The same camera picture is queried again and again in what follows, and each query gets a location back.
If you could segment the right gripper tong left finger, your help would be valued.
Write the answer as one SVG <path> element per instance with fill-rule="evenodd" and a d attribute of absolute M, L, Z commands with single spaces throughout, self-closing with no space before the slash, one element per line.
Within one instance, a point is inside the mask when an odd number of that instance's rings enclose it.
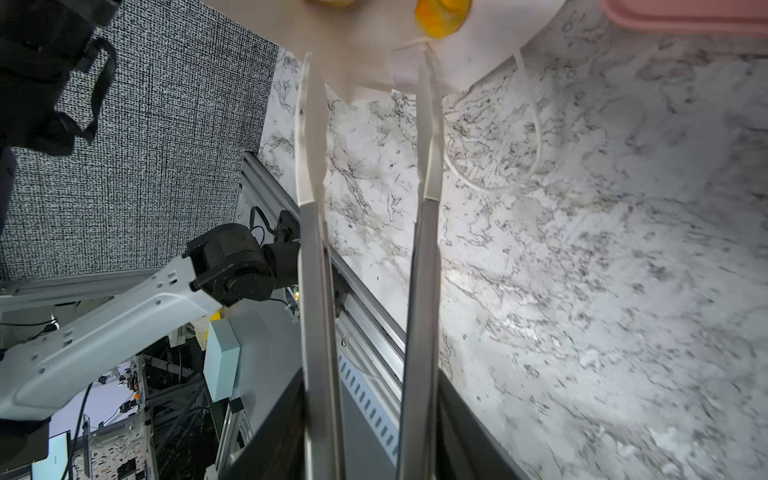
<path fill-rule="evenodd" d="M 302 62 L 294 130 L 309 479 L 345 477 L 334 290 L 325 219 L 327 127 L 325 83 L 309 52 Z"/>

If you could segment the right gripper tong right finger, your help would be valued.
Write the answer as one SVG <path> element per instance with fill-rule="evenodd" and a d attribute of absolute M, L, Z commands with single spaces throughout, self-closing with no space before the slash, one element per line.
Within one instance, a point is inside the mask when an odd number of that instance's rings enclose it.
<path fill-rule="evenodd" d="M 416 93 L 419 183 L 399 422 L 399 479 L 431 479 L 435 473 L 437 445 L 441 298 L 441 254 L 437 236 L 445 141 L 442 94 L 434 54 L 421 50 L 419 59 Z"/>

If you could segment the white printed paper bag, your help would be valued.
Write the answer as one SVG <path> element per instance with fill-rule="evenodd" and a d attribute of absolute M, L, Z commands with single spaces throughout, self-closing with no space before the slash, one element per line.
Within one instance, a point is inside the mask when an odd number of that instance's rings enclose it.
<path fill-rule="evenodd" d="M 210 7 L 291 53 L 313 54 L 325 83 L 347 103 L 393 91 L 415 96 L 419 52 L 434 54 L 442 98 L 468 89 L 554 18 L 560 1 L 472 1 L 454 34 L 428 37 L 414 18 L 417 1 L 357 1 L 325 8 L 310 1 L 212 1 Z"/>

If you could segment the twisted yellow fake bread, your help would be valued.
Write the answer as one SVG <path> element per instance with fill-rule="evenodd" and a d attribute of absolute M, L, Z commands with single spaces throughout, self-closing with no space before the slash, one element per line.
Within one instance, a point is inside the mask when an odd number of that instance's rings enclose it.
<path fill-rule="evenodd" d="M 442 39 L 463 26 L 471 7 L 471 0 L 418 0 L 414 18 L 428 37 Z"/>

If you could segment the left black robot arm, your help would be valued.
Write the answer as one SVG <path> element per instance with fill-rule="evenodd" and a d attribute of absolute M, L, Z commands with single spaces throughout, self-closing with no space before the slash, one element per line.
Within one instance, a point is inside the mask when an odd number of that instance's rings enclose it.
<path fill-rule="evenodd" d="M 1 201 L 17 168 L 14 149 L 67 156 L 92 141 L 98 124 L 79 126 L 55 105 L 73 70 L 108 57 L 91 94 L 98 114 L 114 80 L 117 54 L 94 36 L 116 1 L 5 1 L 1 5 Z M 95 310 L 1 354 L 1 468 L 48 454 L 51 417 L 99 375 L 195 319 L 248 299 L 268 300 L 298 281 L 297 241 L 259 244 L 244 225 L 218 226 L 190 241 L 165 268 Z"/>

